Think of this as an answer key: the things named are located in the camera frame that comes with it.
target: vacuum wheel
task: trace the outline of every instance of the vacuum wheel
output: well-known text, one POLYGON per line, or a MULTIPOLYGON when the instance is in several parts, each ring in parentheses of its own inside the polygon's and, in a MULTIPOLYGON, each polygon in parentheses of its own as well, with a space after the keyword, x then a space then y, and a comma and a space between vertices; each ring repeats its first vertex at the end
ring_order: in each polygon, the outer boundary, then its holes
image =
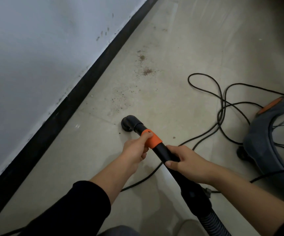
POLYGON ((250 163, 255 163, 254 159, 252 159, 247 152, 245 151, 243 146, 240 146, 236 150, 236 154, 239 157, 239 159, 244 160, 244 161, 249 161, 250 163))
POLYGON ((125 119, 125 118, 123 118, 123 119, 121 120, 121 127, 122 127, 122 129, 123 129, 124 131, 128 131, 128 132, 133 131, 133 129, 131 129, 129 126, 127 126, 127 125, 124 123, 124 119, 125 119))

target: person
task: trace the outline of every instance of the person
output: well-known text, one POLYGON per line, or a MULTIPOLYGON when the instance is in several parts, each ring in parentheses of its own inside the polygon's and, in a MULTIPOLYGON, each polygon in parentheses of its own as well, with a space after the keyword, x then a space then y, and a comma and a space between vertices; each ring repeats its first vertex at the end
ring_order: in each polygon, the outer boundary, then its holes
MULTIPOLYGON (((138 139, 125 142, 119 157, 89 181, 74 183, 65 196, 31 221, 20 235, 96 235, 126 181, 146 158, 148 148, 145 142, 152 135, 146 133, 138 139)), ((179 171, 194 182, 208 184, 219 190, 260 235, 284 235, 282 200, 230 170, 205 160, 186 146, 167 147, 180 158, 180 162, 167 161, 165 165, 168 168, 179 171)), ((136 236, 139 233, 129 227, 119 226, 101 235, 136 236)))

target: white wall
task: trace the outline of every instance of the white wall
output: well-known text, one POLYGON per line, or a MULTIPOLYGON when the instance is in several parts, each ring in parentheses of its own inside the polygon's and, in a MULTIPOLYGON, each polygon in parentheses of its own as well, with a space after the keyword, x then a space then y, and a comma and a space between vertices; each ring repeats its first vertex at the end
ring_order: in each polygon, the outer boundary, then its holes
POLYGON ((0 174, 145 1, 0 0, 0 174))

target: black shirt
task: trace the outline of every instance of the black shirt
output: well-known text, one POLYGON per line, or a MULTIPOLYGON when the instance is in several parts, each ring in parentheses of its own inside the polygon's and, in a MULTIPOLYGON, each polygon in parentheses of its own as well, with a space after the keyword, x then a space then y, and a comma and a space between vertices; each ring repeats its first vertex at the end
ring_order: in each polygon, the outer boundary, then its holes
MULTIPOLYGON (((105 191, 89 181, 78 181, 58 202, 30 222, 25 235, 96 235, 111 210, 105 191)), ((284 224, 274 236, 284 235, 284 224)))

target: vacuum hose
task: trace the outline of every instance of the vacuum hose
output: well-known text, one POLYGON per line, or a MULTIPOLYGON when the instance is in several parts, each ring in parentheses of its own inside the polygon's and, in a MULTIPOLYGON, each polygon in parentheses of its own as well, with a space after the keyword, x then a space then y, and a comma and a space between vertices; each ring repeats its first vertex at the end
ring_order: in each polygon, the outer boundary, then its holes
MULTIPOLYGON (((146 132, 152 132, 133 115, 123 118, 121 127, 124 131, 135 131, 140 136, 146 132)), ((180 161, 180 159, 171 153, 163 144, 162 140, 154 133, 153 136, 146 141, 146 146, 151 148, 163 163, 168 160, 180 161)), ((210 236, 230 236, 231 234, 226 230, 213 211, 211 202, 202 187, 187 179, 179 172, 169 168, 167 169, 179 185, 181 196, 189 207, 191 213, 198 217, 207 233, 210 236)))

